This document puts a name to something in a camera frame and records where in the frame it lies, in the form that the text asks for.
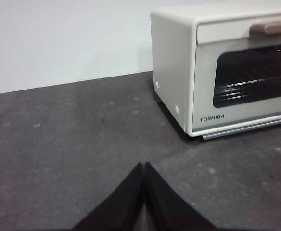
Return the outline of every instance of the oven window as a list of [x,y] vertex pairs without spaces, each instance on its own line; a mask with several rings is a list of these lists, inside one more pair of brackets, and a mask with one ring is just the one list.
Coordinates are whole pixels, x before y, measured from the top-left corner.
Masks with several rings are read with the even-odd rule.
[[214,107],[281,96],[281,45],[222,54],[217,60]]

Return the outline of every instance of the white toaster oven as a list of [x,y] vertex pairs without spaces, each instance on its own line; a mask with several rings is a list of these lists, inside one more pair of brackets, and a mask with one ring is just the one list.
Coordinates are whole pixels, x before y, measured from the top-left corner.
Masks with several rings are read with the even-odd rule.
[[281,123],[281,1],[151,12],[154,90],[189,136]]

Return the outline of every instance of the oven rack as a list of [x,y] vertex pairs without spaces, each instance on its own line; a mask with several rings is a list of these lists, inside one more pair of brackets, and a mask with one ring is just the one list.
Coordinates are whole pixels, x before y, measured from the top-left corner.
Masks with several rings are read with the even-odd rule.
[[228,73],[231,84],[216,86],[214,106],[223,107],[281,96],[281,70],[270,65]]

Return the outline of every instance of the speckled stone surface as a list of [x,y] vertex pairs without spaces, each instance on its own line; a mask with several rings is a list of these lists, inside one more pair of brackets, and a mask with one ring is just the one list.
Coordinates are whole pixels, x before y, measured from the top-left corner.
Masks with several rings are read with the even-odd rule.
[[188,139],[152,72],[0,94],[0,231],[71,228],[145,161],[216,226],[281,231],[281,125]]

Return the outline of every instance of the door handle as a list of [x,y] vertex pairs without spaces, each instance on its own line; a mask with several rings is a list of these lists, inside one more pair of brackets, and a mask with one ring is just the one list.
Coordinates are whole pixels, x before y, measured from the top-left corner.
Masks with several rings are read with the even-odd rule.
[[281,21],[253,24],[250,27],[250,35],[254,33],[265,36],[281,35]]

